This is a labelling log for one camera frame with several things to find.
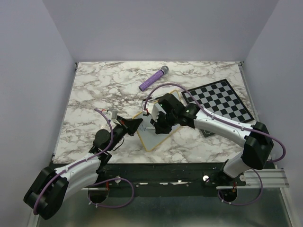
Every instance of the black and white checkerboard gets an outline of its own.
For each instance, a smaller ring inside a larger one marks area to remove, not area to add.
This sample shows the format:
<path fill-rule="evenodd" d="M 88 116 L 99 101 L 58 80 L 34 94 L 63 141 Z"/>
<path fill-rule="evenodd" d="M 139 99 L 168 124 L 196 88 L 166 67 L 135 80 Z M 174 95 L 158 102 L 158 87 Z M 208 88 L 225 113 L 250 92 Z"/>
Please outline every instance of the black and white checkerboard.
<path fill-rule="evenodd" d="M 254 119 L 226 79 L 190 89 L 189 92 L 199 104 L 217 115 L 244 123 Z M 182 95 L 186 103 L 194 103 L 189 94 L 183 91 Z M 202 133 L 205 137 L 214 135 L 206 130 Z"/>

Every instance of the gray wall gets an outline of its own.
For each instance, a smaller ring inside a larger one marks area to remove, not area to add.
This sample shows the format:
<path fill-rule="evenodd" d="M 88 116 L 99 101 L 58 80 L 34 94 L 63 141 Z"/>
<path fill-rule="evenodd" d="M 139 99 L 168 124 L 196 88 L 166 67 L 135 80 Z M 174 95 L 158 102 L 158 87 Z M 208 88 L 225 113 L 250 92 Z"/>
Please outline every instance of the gray wall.
<path fill-rule="evenodd" d="M 278 2 L 43 1 L 77 61 L 242 61 Z"/>
<path fill-rule="evenodd" d="M 303 1 L 280 0 L 244 62 L 259 112 L 271 134 L 285 143 L 284 167 L 303 222 Z M 281 148 L 277 144 L 277 156 Z"/>
<path fill-rule="evenodd" d="M 23 197 L 50 161 L 75 64 L 41 0 L 0 3 L 0 226 L 27 225 Z"/>

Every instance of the white marble surface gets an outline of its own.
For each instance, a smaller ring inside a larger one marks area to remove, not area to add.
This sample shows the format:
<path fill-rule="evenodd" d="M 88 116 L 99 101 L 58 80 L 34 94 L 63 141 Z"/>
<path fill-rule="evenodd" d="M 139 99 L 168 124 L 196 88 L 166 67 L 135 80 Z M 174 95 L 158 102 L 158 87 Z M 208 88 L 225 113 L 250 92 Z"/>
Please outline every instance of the white marble surface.
<path fill-rule="evenodd" d="M 141 92 L 138 86 L 163 65 L 169 67 L 169 73 Z M 141 111 L 141 100 L 159 84 L 174 82 L 189 89 L 221 79 L 230 82 L 253 114 L 235 62 L 79 63 L 54 163 L 70 163 L 84 156 L 92 147 L 95 133 L 102 128 L 109 129 L 102 116 L 93 110 L 95 107 L 114 107 L 119 110 L 120 116 L 131 118 Z M 174 89 L 162 87 L 154 94 L 161 95 Z M 126 136 L 124 144 L 111 151 L 113 157 L 110 163 L 223 162 L 240 151 L 242 148 L 221 136 L 204 138 L 199 130 L 183 127 L 152 152 L 144 150 L 137 134 Z"/>

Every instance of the purple microphone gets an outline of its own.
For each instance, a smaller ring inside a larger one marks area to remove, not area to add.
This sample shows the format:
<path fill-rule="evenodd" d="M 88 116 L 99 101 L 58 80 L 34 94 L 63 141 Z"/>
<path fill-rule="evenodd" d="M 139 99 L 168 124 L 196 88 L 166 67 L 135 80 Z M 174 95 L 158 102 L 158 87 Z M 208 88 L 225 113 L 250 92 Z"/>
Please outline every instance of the purple microphone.
<path fill-rule="evenodd" d="M 139 89 L 141 91 L 144 91 L 146 88 L 148 88 L 150 85 L 152 85 L 154 82 L 156 82 L 158 79 L 160 79 L 164 74 L 166 74 L 169 71 L 169 68 L 164 65 L 161 67 L 159 71 L 157 71 L 155 74 L 153 74 L 151 77 L 149 77 L 145 82 L 143 82 Z"/>

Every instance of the black plastic bracket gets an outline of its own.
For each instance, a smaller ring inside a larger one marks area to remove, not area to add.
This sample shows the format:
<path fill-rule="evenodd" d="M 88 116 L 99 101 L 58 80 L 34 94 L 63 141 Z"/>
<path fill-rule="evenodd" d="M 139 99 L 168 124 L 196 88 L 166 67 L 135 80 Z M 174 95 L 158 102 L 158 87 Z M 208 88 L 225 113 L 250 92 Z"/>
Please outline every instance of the black plastic bracket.
<path fill-rule="evenodd" d="M 257 122 L 253 129 L 269 134 L 265 124 Z M 256 132 L 251 132 L 244 144 L 243 162 L 253 169 L 263 169 L 269 154 L 274 147 L 271 138 Z"/>
<path fill-rule="evenodd" d="M 107 149 L 108 151 L 111 151 L 126 134 L 133 136 L 134 133 L 137 131 L 138 127 L 140 126 L 141 122 L 143 121 L 142 118 L 124 119 L 120 116 L 117 116 L 117 120 L 121 124 L 116 125 L 113 129 L 113 133 L 114 133 L 113 143 Z M 98 149 L 104 150 L 109 145 L 110 137 L 111 137 L 110 132 L 107 131 L 106 129 L 101 129 L 97 131 L 95 135 L 95 139 L 93 141 L 94 146 L 89 152 L 96 154 L 100 151 Z"/>
<path fill-rule="evenodd" d="M 56 175 L 54 169 L 46 167 L 37 176 L 32 186 L 24 196 L 23 201 L 34 208 L 38 196 L 46 184 Z M 37 207 L 37 213 L 45 220 L 51 218 L 61 207 L 67 187 L 68 181 L 64 177 L 58 177 L 47 188 Z"/>
<path fill-rule="evenodd" d="M 163 95 L 158 103 L 166 113 L 160 112 L 157 122 L 151 120 L 156 134 L 169 134 L 172 126 L 176 124 L 195 128 L 194 119 L 199 112 L 196 104 L 184 106 L 173 94 L 168 93 Z"/>

